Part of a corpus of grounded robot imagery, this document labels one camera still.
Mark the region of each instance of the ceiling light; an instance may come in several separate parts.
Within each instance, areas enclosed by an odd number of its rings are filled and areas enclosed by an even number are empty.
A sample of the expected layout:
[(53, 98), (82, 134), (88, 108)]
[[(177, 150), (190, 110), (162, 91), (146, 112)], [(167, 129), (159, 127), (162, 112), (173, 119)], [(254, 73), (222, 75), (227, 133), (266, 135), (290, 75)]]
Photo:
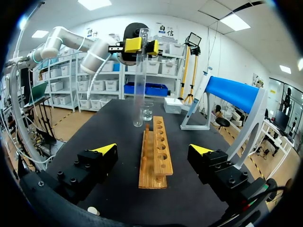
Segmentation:
[(26, 23), (27, 23), (27, 18), (25, 16), (22, 16), (18, 22), (21, 30), (24, 29)]
[(33, 35), (32, 38), (43, 38), (48, 32), (37, 30)]
[(112, 4), (109, 0), (78, 0), (78, 3), (88, 10), (95, 10)]
[(246, 22), (242, 20), (240, 17), (238, 17), (236, 14), (232, 14), (228, 17), (225, 17), (220, 21), (235, 31), (240, 31), (243, 29), (250, 28), (250, 26), (246, 24)]
[(298, 68), (299, 68), (299, 71), (301, 71), (303, 69), (303, 58), (301, 58), (298, 62)]
[(280, 65), (280, 69), (281, 69), (283, 72), (286, 72), (286, 73), (288, 73), (288, 74), (292, 74), (292, 71), (290, 70), (289, 67)]

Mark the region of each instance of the wooden test tube rack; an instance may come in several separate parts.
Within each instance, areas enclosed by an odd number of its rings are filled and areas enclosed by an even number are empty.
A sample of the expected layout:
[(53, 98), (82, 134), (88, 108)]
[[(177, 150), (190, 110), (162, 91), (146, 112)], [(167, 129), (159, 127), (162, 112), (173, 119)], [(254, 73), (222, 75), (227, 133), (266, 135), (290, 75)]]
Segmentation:
[(153, 117), (153, 128), (150, 131), (147, 124), (143, 133), (139, 188), (164, 189), (173, 170), (163, 117)]

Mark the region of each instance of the blue storage bin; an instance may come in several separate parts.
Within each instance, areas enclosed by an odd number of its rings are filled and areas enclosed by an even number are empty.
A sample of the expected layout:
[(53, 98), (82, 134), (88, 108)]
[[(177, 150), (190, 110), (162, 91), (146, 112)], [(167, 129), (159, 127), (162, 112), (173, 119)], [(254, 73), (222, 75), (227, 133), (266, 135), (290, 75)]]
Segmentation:
[(169, 89), (164, 84), (146, 83), (145, 93), (150, 96), (163, 96), (166, 97)]
[(119, 72), (120, 71), (120, 64), (116, 63), (114, 64), (113, 72)]
[(124, 93), (134, 94), (134, 82), (128, 82), (124, 85)]
[(56, 57), (56, 58), (51, 58), (51, 63), (50, 64), (54, 64), (54, 63), (56, 63), (56, 62), (58, 62), (59, 61), (59, 58), (58, 57)]
[(42, 68), (45, 68), (48, 66), (48, 59), (44, 60), (44, 62), (42, 63)]

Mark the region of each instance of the stool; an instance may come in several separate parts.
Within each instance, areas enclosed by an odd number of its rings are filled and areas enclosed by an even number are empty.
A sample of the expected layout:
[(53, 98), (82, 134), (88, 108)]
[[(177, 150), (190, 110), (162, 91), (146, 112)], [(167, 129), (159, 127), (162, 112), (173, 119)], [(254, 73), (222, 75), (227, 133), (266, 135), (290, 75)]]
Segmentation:
[(217, 117), (215, 120), (219, 125), (219, 132), (221, 132), (222, 127), (229, 127), (230, 126), (230, 122), (222, 117)]

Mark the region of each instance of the black table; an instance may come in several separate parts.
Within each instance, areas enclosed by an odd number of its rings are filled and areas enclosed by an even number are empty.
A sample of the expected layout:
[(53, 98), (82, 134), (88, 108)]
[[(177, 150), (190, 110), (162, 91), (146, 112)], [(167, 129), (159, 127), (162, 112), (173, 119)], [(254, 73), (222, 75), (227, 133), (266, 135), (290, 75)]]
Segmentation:
[[(47, 171), (53, 177), (72, 165), (77, 153), (116, 143), (119, 160), (103, 184), (97, 184), (78, 206), (96, 207), (101, 216), (131, 224), (208, 226), (219, 220), (228, 207), (209, 185), (203, 185), (187, 161), (189, 144), (227, 150), (229, 145), (214, 127), (209, 131), (182, 131), (185, 112), (167, 114), (163, 104), (154, 103), (153, 115), (163, 116), (174, 174), (167, 177), (168, 188), (138, 189), (144, 126), (132, 122), (132, 101), (112, 100), (92, 116), (57, 153)], [(203, 124), (200, 113), (188, 124)], [(148, 122), (152, 130), (152, 121)]]

